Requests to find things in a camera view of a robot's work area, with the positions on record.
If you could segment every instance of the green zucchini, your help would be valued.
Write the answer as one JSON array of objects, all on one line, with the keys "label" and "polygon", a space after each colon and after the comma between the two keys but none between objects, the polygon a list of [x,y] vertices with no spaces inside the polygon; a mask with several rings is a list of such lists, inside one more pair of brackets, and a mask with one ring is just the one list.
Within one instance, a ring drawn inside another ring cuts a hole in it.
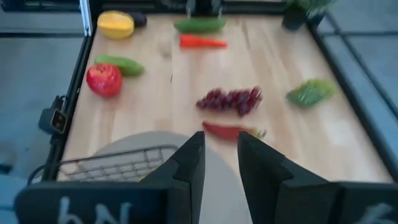
[{"label": "green zucchini", "polygon": [[184,19],[174,23],[174,27],[181,33],[187,34],[204,34],[210,32],[217,32],[221,30],[226,24],[226,20],[221,18],[205,19],[205,18],[191,18]]},{"label": "green zucchini", "polygon": [[328,80],[311,79],[290,91],[286,98],[293,104],[311,107],[330,98],[335,92],[335,87]]},{"label": "green zucchini", "polygon": [[117,66],[122,76],[138,76],[144,71],[144,66],[140,63],[124,57],[115,57],[109,55],[98,55],[94,61],[97,63],[110,63]]}]

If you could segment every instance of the red apple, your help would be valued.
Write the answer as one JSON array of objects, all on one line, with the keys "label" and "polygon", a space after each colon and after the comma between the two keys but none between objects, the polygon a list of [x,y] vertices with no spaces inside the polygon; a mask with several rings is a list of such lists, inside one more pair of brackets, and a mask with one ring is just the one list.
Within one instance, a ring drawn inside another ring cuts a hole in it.
[{"label": "red apple", "polygon": [[86,81],[89,88],[102,97],[116,96],[122,88],[121,72],[111,64],[99,63],[90,67]]}]

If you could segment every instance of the red chili pepper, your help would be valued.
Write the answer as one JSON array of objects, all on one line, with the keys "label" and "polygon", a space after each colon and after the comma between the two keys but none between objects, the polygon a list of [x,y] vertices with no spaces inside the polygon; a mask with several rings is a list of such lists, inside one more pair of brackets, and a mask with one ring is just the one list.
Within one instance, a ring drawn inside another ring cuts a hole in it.
[{"label": "red chili pepper", "polygon": [[229,141],[238,140],[240,131],[245,131],[257,138],[262,138],[266,135],[266,131],[259,131],[256,128],[246,128],[240,126],[220,126],[218,124],[212,124],[207,121],[203,121],[201,125],[209,133]]}]

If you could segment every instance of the toy vegetable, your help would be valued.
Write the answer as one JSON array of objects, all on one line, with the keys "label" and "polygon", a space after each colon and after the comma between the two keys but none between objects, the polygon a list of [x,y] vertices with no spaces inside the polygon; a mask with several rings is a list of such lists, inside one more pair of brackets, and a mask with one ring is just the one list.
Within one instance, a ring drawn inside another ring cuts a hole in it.
[{"label": "toy vegetable", "polygon": [[144,66],[142,66],[140,63],[124,57],[97,55],[95,57],[94,63],[110,63],[115,65],[124,77],[138,76],[144,71]]},{"label": "toy vegetable", "polygon": [[222,126],[219,124],[209,123],[207,121],[203,121],[201,125],[208,133],[214,134],[221,139],[234,142],[238,140],[240,131],[245,131],[257,138],[263,138],[267,133],[266,131],[259,131],[256,128],[247,128],[242,126]]},{"label": "toy vegetable", "polygon": [[227,43],[222,40],[201,38],[194,35],[182,34],[180,36],[180,47],[226,47]]},{"label": "toy vegetable", "polygon": [[132,12],[130,13],[130,16],[134,20],[135,28],[145,27],[147,25],[147,18],[144,14],[140,12]]},{"label": "toy vegetable", "polygon": [[286,98],[293,104],[311,107],[333,96],[335,87],[328,80],[311,79],[290,91]]},{"label": "toy vegetable", "polygon": [[174,27],[182,34],[204,34],[217,32],[226,24],[223,18],[191,18],[177,21]]},{"label": "toy vegetable", "polygon": [[116,96],[122,88],[122,75],[115,65],[96,64],[87,71],[89,88],[102,97]]},{"label": "toy vegetable", "polygon": [[134,21],[124,12],[103,12],[98,17],[97,25],[98,29],[111,39],[123,39],[134,32]]}]

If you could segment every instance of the metal rack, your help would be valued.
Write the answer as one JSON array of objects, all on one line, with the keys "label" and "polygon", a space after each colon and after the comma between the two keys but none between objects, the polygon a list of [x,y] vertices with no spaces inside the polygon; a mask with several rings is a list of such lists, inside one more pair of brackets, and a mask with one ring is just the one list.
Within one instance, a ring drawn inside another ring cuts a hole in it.
[{"label": "metal rack", "polygon": [[[143,149],[103,154],[61,161],[53,165],[59,180],[73,181],[131,181],[138,182],[161,166],[178,146],[165,144]],[[38,167],[30,175],[28,184],[42,173],[48,164]]]}]

